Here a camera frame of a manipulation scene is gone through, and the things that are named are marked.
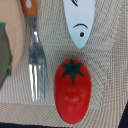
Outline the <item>teal padded gripper finger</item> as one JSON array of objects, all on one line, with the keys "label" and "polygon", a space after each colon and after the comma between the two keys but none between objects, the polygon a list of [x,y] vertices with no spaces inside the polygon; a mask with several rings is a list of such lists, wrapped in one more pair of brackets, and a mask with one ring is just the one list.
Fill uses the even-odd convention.
[{"label": "teal padded gripper finger", "polygon": [[12,71],[12,54],[9,40],[5,31],[6,24],[0,22],[0,89],[4,81],[11,75]]}]

